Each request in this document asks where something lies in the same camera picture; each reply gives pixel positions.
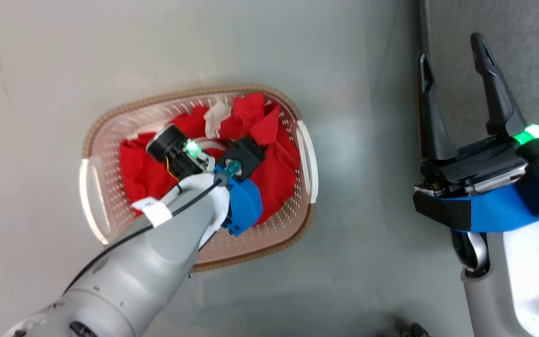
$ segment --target black cable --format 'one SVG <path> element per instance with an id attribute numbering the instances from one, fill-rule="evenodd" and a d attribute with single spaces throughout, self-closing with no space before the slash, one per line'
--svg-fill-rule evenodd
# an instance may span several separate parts
<path id="1" fill-rule="evenodd" d="M 180 206 L 175 212 L 172 213 L 172 217 L 182 213 L 184 210 L 186 210 L 188 207 L 191 207 L 194 203 L 196 203 L 197 201 L 201 200 L 203 197 L 207 196 L 207 194 L 209 194 L 209 192 L 211 192 L 211 190 L 213 190 L 214 188 L 216 188 L 222 181 L 221 180 L 217 180 L 215 181 L 211 186 L 209 186 L 206 190 L 204 190 L 203 192 L 199 193 L 195 198 L 193 198 L 192 200 L 188 201 L 186 204 Z M 84 268 L 78 273 L 78 275 L 76 275 L 76 277 L 72 280 L 72 282 L 70 282 L 70 285 L 68 286 L 68 288 L 66 288 L 66 290 L 64 290 L 64 294 L 66 292 L 68 292 L 69 288 L 71 288 L 75 283 L 76 281 L 78 281 L 83 275 L 84 273 L 86 273 L 95 263 L 97 263 L 103 256 L 106 256 L 109 252 L 113 251 L 114 249 L 116 249 L 117 247 L 119 247 L 120 245 L 122 245 L 122 243 L 125 243 L 126 241 L 129 241 L 130 239 L 133 239 L 145 232 L 147 232 L 148 230 L 151 230 L 153 229 L 153 225 L 149 225 L 149 226 L 146 226 L 145 228 L 142 228 L 130 235 L 128 235 L 127 237 L 125 237 L 124 239 L 121 239 L 120 241 L 114 243 L 113 245 L 105 248 L 105 250 L 103 250 L 103 252 L 101 252 L 100 254 L 98 254 L 94 259 L 92 259 L 86 266 L 84 266 Z"/>

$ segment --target gray floor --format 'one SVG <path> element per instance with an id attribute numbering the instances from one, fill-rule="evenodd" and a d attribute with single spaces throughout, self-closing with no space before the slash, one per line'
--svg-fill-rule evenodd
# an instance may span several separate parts
<path id="1" fill-rule="evenodd" d="M 80 148 L 105 109 L 184 86 L 285 92 L 320 170 L 312 229 L 286 251 L 193 275 L 156 336 L 390 336 L 396 317 L 470 337 L 447 230 L 411 201 L 421 162 L 410 0 L 0 0 L 0 333 L 101 249 Z"/>
<path id="2" fill-rule="evenodd" d="M 539 122 L 539 1 L 427 0 L 438 99 L 451 137 L 486 137 L 488 108 L 470 35 L 481 32 L 528 123 Z"/>

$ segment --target laundry basket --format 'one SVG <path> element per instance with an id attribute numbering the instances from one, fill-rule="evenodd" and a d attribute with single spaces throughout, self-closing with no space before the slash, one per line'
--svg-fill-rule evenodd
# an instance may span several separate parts
<path id="1" fill-rule="evenodd" d="M 261 85 L 215 86 L 152 96 L 105 113 L 91 127 L 83 147 L 80 198 L 88 225 L 104 245 L 113 243 L 135 221 L 124 193 L 120 143 L 141 126 L 169 121 L 196 106 L 218 101 L 232 105 L 234 97 L 263 93 L 266 104 L 282 107 L 280 121 L 301 154 L 294 196 L 263 224 L 234 237 L 220 231 L 205 245 L 193 271 L 230 266 L 290 247 L 308 230 L 315 214 L 317 162 L 309 132 L 297 107 L 282 92 Z"/>

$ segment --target concrete floor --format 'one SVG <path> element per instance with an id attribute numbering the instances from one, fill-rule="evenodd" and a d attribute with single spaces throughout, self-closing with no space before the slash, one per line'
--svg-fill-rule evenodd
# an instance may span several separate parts
<path id="1" fill-rule="evenodd" d="M 299 107 L 318 211 L 286 251 L 187 279 L 146 336 L 470 337 L 443 226 L 415 213 L 414 1 L 0 0 L 0 333 L 101 250 L 84 220 L 84 134 L 106 109 L 258 82 Z"/>

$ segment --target white handle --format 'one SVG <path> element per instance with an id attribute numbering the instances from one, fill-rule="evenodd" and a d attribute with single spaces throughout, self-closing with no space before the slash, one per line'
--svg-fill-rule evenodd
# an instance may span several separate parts
<path id="1" fill-rule="evenodd" d="M 101 241 L 104 245 L 108 245 L 109 241 L 105 237 L 105 234 L 101 232 L 101 228 L 97 224 L 97 221 L 95 220 L 95 216 L 93 215 L 93 212 L 90 208 L 90 203 L 88 202 L 88 159 L 83 159 L 82 163 L 80 165 L 80 175 L 79 175 L 79 186 L 80 186 L 80 201 L 82 203 L 84 216 L 86 216 L 86 220 L 88 222 L 88 226 L 90 227 L 90 230 L 92 230 L 95 237 Z M 101 202 L 101 209 L 103 209 L 103 212 L 105 212 L 105 209 L 103 208 L 103 198 L 101 194 L 101 186 L 99 185 L 99 179 L 97 177 L 97 172 L 94 171 L 94 178 L 96 180 L 96 186 L 98 188 L 97 193 L 99 194 L 99 200 Z"/>
<path id="2" fill-rule="evenodd" d="M 307 193 L 311 196 L 311 203 L 314 204 L 317 199 L 319 187 L 319 179 L 317 177 L 317 158 L 311 135 L 307 130 L 303 121 L 297 121 L 299 125 L 297 129 L 297 141 L 299 143 L 299 151 L 301 152 L 301 164 L 305 171 L 305 186 Z"/>

